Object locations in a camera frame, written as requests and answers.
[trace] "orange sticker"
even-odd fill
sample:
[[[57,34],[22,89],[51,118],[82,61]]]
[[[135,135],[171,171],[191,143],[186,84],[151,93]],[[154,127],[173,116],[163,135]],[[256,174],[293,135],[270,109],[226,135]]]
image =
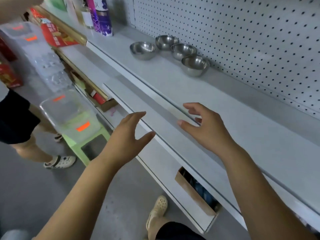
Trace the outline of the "orange sticker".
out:
[[[52,101],[57,102],[61,99],[64,99],[66,97],[66,95],[61,95],[60,97],[56,97],[55,99],[53,99]]]
[[[19,29],[22,29],[22,28],[23,28],[23,25],[20,24],[19,26],[13,27],[12,29],[13,30],[19,30]]]
[[[38,38],[37,38],[37,36],[35,35],[35,36],[33,36],[33,37],[30,37],[30,38],[24,38],[26,41],[34,41],[34,40],[37,40]]]
[[[77,131],[78,131],[78,132],[81,132],[81,131],[87,129],[89,126],[90,126],[90,122],[88,121],[88,122],[86,122],[85,124],[83,124],[83,125],[81,125],[80,127],[78,127],[78,128],[77,128]]]

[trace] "stainless steel bowl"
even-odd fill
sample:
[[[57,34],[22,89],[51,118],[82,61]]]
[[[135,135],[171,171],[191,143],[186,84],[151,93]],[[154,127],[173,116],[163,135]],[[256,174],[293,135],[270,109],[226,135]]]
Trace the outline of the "stainless steel bowl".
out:
[[[130,45],[130,51],[139,60],[150,60],[156,55],[156,46],[149,42],[136,42]]]
[[[171,46],[177,43],[179,43],[179,39],[174,36],[160,35],[155,38],[155,44],[163,51],[170,51]]]
[[[210,66],[208,59],[198,55],[188,55],[181,60],[183,71],[189,76],[201,76]]]
[[[190,44],[174,44],[171,46],[172,55],[177,60],[182,60],[185,56],[197,53],[197,48]]]

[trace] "foot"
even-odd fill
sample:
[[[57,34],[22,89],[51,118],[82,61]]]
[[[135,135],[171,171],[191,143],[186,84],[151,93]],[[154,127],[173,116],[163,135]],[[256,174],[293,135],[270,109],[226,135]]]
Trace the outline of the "foot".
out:
[[[57,133],[54,135],[54,141],[55,142],[61,142],[63,140],[63,136],[60,133]]]
[[[76,162],[75,156],[55,156],[52,161],[45,162],[43,166],[45,168],[68,168]]]
[[[153,209],[149,214],[149,218],[146,222],[146,229],[149,230],[150,222],[154,217],[163,217],[168,208],[168,200],[165,196],[161,195],[158,197],[157,201],[154,204]]]

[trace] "person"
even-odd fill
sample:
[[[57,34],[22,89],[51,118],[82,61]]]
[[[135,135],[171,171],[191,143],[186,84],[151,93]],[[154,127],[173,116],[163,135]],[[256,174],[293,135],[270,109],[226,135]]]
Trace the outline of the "person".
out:
[[[0,24],[9,22],[27,8],[42,2],[0,0]],[[45,168],[68,168],[75,163],[75,156],[52,156],[41,150],[36,144],[34,129],[54,134],[57,142],[62,140],[62,135],[57,133],[36,106],[0,81],[0,141],[11,145],[22,158],[43,163]]]
[[[0,141],[11,145],[22,158],[43,163],[45,168],[68,168],[75,163],[75,156],[52,156],[41,150],[35,130],[53,134],[56,142],[63,139],[35,105],[0,81]]]
[[[219,114],[199,103],[183,106],[190,114],[200,116],[195,119],[200,126],[181,120],[178,125],[222,160],[251,239],[315,240],[272,189],[250,155],[232,139]],[[122,119],[101,154],[83,171],[35,240],[90,239],[113,177],[155,136],[152,131],[135,138],[136,126],[145,114],[132,113]],[[166,219],[167,206],[166,198],[161,196],[151,210],[146,223],[149,240],[203,239],[188,227]]]

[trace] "floor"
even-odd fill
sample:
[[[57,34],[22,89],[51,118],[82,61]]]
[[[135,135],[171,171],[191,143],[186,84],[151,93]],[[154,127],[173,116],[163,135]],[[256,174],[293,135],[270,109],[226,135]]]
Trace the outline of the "floor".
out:
[[[38,105],[48,91],[32,76],[16,91]],[[50,134],[36,134],[38,145],[50,154],[70,154]],[[0,143],[0,236],[7,230],[24,229],[35,236],[85,169],[81,161],[68,169],[45,169],[41,163],[24,160],[10,146]],[[162,188],[136,160],[124,166],[112,181],[91,239],[142,240],[145,222]],[[183,212],[169,200],[167,217],[197,231]],[[206,239],[250,239],[248,232],[223,210]]]

